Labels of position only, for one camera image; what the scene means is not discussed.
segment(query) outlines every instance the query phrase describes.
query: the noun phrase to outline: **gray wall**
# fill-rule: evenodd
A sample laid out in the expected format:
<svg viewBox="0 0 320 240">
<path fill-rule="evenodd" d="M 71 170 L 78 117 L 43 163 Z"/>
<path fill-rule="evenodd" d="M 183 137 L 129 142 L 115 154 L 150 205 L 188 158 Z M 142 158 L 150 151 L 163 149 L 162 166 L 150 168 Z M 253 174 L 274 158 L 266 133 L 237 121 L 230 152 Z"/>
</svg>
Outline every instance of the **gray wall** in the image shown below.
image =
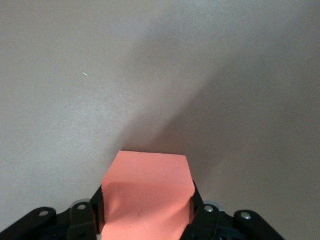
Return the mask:
<svg viewBox="0 0 320 240">
<path fill-rule="evenodd" d="M 1 1 L 0 231 L 92 196 L 122 149 L 318 239 L 318 2 Z"/>
</svg>

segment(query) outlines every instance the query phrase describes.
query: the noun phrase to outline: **silver screw head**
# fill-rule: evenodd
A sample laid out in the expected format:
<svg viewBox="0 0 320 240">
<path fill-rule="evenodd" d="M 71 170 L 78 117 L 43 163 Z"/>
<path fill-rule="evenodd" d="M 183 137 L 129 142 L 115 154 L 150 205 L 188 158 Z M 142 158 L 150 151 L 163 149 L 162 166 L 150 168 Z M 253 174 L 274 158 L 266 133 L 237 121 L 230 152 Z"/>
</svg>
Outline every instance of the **silver screw head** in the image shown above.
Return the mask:
<svg viewBox="0 0 320 240">
<path fill-rule="evenodd" d="M 243 211 L 240 215 L 241 215 L 241 217 L 243 217 L 244 219 L 247 219 L 247 220 L 251 218 L 250 214 L 247 213 L 246 211 Z"/>
<path fill-rule="evenodd" d="M 204 206 L 204 210 L 206 210 L 207 212 L 211 213 L 214 211 L 214 208 L 210 205 L 205 205 Z"/>
<path fill-rule="evenodd" d="M 43 210 L 43 211 L 41 211 L 41 212 L 39 213 L 39 216 L 42 217 L 42 216 L 47 215 L 48 213 L 49 213 L 49 211 Z"/>
<path fill-rule="evenodd" d="M 84 205 L 84 204 L 80 204 L 78 207 L 77 207 L 77 209 L 79 209 L 79 210 L 83 210 L 83 209 L 85 209 L 86 208 L 86 205 Z"/>
</svg>

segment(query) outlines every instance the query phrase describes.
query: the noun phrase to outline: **pink foam block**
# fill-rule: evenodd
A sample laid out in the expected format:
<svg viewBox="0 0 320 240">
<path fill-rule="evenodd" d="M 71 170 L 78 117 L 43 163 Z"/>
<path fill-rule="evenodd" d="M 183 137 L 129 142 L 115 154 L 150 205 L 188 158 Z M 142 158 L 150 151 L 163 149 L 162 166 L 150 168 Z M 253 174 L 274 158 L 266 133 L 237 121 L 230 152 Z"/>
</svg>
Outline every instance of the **pink foam block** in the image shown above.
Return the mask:
<svg viewBox="0 0 320 240">
<path fill-rule="evenodd" d="M 178 240 L 195 192 L 185 156 L 120 151 L 102 179 L 102 240 Z"/>
</svg>

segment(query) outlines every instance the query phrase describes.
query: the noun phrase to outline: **metal screw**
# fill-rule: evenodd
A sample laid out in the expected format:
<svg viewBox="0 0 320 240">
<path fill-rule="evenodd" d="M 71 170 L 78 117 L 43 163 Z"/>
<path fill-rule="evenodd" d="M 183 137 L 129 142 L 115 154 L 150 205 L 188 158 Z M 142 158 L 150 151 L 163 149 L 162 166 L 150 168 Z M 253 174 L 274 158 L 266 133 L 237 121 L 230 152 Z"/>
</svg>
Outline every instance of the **metal screw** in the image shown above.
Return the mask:
<svg viewBox="0 0 320 240">
<path fill-rule="evenodd" d="M 204 206 L 204 210 L 206 210 L 207 212 L 211 213 L 214 211 L 214 208 L 210 205 L 205 205 Z"/>
<path fill-rule="evenodd" d="M 77 207 L 77 209 L 79 209 L 79 210 L 83 210 L 83 209 L 85 209 L 86 208 L 86 205 L 84 205 L 84 204 L 80 204 L 78 207 Z"/>
<path fill-rule="evenodd" d="M 249 213 L 247 213 L 246 211 L 243 211 L 241 214 L 241 217 L 243 217 L 244 219 L 250 219 L 251 216 Z"/>
<path fill-rule="evenodd" d="M 47 215 L 48 213 L 49 213 L 49 211 L 43 210 L 43 211 L 41 211 L 41 212 L 39 213 L 39 216 L 42 217 L 42 216 Z"/>
</svg>

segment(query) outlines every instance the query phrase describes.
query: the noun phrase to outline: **black robotic claw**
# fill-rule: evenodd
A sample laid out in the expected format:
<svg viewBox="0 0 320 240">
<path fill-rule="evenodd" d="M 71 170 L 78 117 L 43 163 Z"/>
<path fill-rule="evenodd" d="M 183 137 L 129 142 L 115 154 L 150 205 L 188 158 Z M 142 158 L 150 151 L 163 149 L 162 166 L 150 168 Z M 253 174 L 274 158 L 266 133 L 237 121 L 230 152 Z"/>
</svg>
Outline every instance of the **black robotic claw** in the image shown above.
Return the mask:
<svg viewBox="0 0 320 240">
<path fill-rule="evenodd" d="M 190 224 L 180 240 L 284 240 L 260 215 L 250 210 L 234 216 L 204 204 L 196 184 L 190 201 Z M 32 210 L 0 233 L 0 240 L 96 240 L 105 225 L 101 186 L 89 202 L 78 202 L 56 214 L 50 207 Z"/>
</svg>

